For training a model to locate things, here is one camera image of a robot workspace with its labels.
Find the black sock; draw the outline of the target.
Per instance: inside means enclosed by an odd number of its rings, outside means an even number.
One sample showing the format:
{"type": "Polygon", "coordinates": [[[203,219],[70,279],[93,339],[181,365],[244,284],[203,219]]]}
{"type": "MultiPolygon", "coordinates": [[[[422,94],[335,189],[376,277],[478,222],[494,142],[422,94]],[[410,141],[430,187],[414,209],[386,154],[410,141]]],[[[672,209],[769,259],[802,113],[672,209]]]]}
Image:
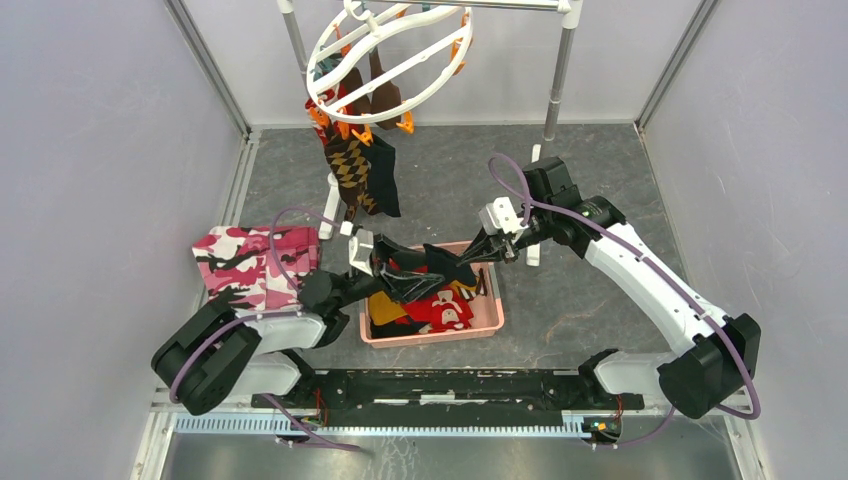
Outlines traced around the black sock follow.
{"type": "Polygon", "coordinates": [[[367,193],[381,213],[399,218],[401,210],[395,180],[396,149],[379,136],[374,136],[371,145],[366,148],[365,158],[370,166],[367,193]]]}
{"type": "Polygon", "coordinates": [[[465,287],[476,287],[478,278],[469,264],[462,264],[456,254],[442,247],[424,244],[420,249],[429,267],[428,273],[441,274],[447,283],[458,282],[465,287]]]}

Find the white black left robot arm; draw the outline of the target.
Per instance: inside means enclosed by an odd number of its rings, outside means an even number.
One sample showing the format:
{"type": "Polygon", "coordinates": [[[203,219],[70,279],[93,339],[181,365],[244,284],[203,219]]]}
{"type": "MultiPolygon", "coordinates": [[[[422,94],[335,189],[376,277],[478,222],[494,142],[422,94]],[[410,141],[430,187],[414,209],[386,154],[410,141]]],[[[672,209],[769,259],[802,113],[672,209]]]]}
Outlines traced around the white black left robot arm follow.
{"type": "Polygon", "coordinates": [[[368,231],[350,239],[348,257],[345,273],[306,274],[294,311],[240,316],[225,302],[207,302],[152,356],[171,402],[195,416],[232,394],[271,394],[302,407],[314,381],[295,350],[333,343],[349,322],[348,305],[375,293],[399,303],[421,300],[450,284],[461,264],[441,247],[412,249],[368,231]]]}

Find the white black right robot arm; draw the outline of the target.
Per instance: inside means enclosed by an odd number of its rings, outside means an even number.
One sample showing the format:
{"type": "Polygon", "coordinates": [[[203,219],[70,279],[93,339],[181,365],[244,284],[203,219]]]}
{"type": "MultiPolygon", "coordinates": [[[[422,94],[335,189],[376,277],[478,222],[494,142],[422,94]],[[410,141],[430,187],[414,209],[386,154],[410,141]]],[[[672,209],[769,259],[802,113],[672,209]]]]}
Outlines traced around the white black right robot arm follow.
{"type": "Polygon", "coordinates": [[[549,157],[519,167],[506,163],[520,186],[508,186],[522,210],[498,197],[480,210],[480,233],[461,254],[465,263],[511,262],[546,240],[572,249],[612,280],[652,321],[669,349],[658,354],[601,353],[577,382],[580,400],[602,408],[617,394],[661,396],[677,412],[699,419],[714,409],[745,420],[762,413],[753,384],[761,338],[748,314],[729,316],[670,269],[608,200],[583,199],[565,162],[549,157]]]}

